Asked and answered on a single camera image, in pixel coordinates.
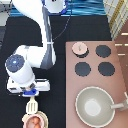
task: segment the black cable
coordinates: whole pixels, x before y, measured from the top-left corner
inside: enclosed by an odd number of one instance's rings
[[[66,30],[66,28],[67,28],[67,25],[69,23],[69,20],[71,19],[71,16],[72,16],[73,0],[71,0],[71,5],[70,6],[71,6],[71,13],[70,13],[70,16],[69,16],[69,18],[68,18],[68,20],[66,22],[66,25],[65,25],[64,29],[61,31],[61,33],[53,39],[53,41],[56,40],[58,37],[60,37],[64,33],[64,31]]]

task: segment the table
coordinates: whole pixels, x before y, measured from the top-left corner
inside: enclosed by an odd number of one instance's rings
[[[66,43],[66,128],[90,128],[84,124],[77,116],[75,110],[75,100],[78,93],[88,87],[97,86],[106,90],[113,98],[115,103],[125,100],[126,91],[119,58],[114,41],[82,41],[89,49],[89,54],[85,58],[79,58],[72,52],[72,46],[77,41]],[[106,45],[111,49],[111,55],[102,58],[96,54],[96,48]],[[78,62],[86,62],[90,65],[90,74],[81,77],[75,72],[75,65]],[[111,76],[103,76],[98,71],[101,62],[110,62],[114,65],[115,72]],[[128,110],[116,110],[113,121],[105,128],[127,128]]]

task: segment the pink pot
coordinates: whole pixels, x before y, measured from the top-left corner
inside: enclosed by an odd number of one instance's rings
[[[30,115],[24,122],[23,128],[34,128],[34,124],[30,121],[33,117],[38,117],[40,119],[40,126],[44,128],[44,120],[39,114]]]

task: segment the bowl rim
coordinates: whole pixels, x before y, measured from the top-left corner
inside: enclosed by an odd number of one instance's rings
[[[77,108],[78,98],[79,98],[79,96],[80,96],[84,91],[86,91],[86,90],[88,90],[88,89],[98,89],[98,90],[101,90],[102,92],[104,92],[105,94],[108,95],[108,97],[109,97],[110,100],[112,101],[112,104],[114,104],[114,101],[113,101],[112,97],[111,97],[110,94],[109,94],[107,91],[105,91],[104,89],[102,89],[102,88],[100,88],[100,87],[95,87],[95,86],[86,87],[86,88],[82,89],[82,90],[78,93],[78,95],[77,95],[77,97],[76,97],[75,108],[76,108],[77,115],[78,115],[79,118],[80,118],[85,124],[87,124],[88,126],[91,126],[91,127],[98,127],[98,128],[100,128],[100,127],[105,127],[105,126],[107,126],[108,124],[110,124],[110,123],[112,122],[112,120],[114,119],[114,116],[115,116],[115,109],[113,109],[113,113],[112,113],[112,116],[111,116],[110,120],[109,120],[108,122],[106,122],[105,124],[103,124],[103,125],[91,125],[91,124],[89,124],[88,122],[86,122],[86,121],[81,117],[81,115],[80,115],[79,112],[78,112],[78,108]]]

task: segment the food item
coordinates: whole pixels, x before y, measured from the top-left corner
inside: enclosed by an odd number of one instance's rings
[[[40,124],[36,124],[34,128],[41,128]]]
[[[36,124],[39,124],[40,123],[40,119],[38,117],[34,117],[33,118],[33,123],[36,125]]]

